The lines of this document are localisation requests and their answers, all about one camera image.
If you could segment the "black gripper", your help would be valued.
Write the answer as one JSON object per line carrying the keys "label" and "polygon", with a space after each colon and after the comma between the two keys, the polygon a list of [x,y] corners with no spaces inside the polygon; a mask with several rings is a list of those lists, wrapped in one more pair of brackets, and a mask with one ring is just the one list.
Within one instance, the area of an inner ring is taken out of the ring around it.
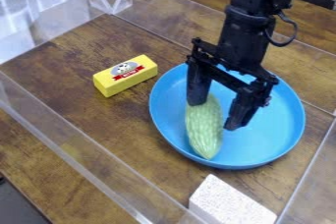
{"label": "black gripper", "polygon": [[251,15],[229,5],[217,45],[193,38],[187,57],[187,100],[191,106],[207,102],[211,82],[216,81],[236,92],[224,128],[245,127],[257,109],[265,105],[279,79],[261,62],[275,29],[271,15]]}

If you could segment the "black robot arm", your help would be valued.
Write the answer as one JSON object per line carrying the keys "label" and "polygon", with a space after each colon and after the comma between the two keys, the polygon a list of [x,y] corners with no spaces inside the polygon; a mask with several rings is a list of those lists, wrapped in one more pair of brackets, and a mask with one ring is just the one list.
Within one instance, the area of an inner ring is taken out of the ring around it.
{"label": "black robot arm", "polygon": [[284,10],[292,0],[231,0],[217,44],[193,38],[187,57],[187,100],[192,106],[207,102],[211,83],[219,82],[236,92],[224,128],[247,126],[259,108],[268,105],[279,79],[261,66],[272,39],[276,20],[288,22]]}

